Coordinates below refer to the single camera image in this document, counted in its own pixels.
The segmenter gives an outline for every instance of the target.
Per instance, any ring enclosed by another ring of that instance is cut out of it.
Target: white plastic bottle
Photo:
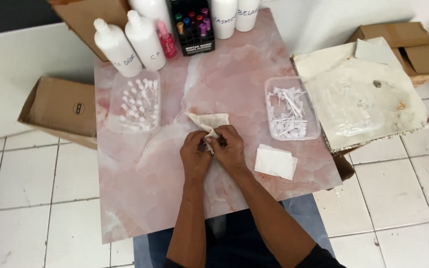
[[[261,0],[238,0],[236,30],[248,32],[254,28]]]
[[[97,30],[94,35],[95,44],[115,68],[126,77],[138,75],[142,64],[122,29],[107,24],[103,19],[95,20],[94,27]]]
[[[237,0],[211,1],[211,24],[216,38],[228,39],[234,34],[237,5]]]
[[[140,15],[153,20],[154,25],[157,25],[158,20],[163,21],[168,32],[172,34],[172,36],[175,36],[170,12],[168,11],[165,0],[129,0],[128,3],[130,7],[138,11]]]
[[[125,34],[145,68],[160,70],[165,66],[166,57],[152,20],[141,17],[135,10],[128,11]]]

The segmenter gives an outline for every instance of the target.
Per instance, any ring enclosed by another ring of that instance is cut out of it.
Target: green bottle cap
[[[176,13],[175,20],[176,22],[182,22],[182,15],[180,13]]]

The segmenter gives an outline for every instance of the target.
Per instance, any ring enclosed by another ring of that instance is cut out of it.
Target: purple bottle cap
[[[201,9],[201,14],[203,14],[204,18],[207,18],[208,17],[208,9],[207,8]]]
[[[200,24],[200,31],[201,31],[202,36],[206,35],[206,24],[204,24],[204,23]]]
[[[203,19],[203,23],[206,24],[206,30],[207,31],[211,30],[211,21],[210,21],[210,18],[204,18]]]

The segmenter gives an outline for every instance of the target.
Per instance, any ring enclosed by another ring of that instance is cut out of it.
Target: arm
[[[207,142],[241,190],[267,248],[283,268],[295,267],[311,253],[315,241],[254,178],[246,166],[243,139],[235,128],[224,125],[215,131],[226,139],[227,145],[221,146],[213,138]]]
[[[206,147],[200,152],[198,145],[207,134],[205,131],[188,134],[180,149],[185,183],[180,212],[166,257],[186,268],[202,268],[206,262],[203,183],[212,158]]]

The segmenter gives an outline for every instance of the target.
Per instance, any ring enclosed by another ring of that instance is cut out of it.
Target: pink marble table
[[[322,137],[281,142],[269,134],[264,84],[294,75],[271,11],[262,9],[254,29],[216,40],[214,52],[168,60],[162,80],[162,128],[152,134],[118,134],[107,127],[110,91],[116,70],[96,60],[95,95],[103,243],[175,226],[184,182],[180,147],[196,130],[185,111],[229,113],[244,138],[253,169],[260,143],[298,158],[292,181],[254,172],[276,200],[341,185]],[[205,181],[205,217],[247,208],[232,179],[213,161]]]

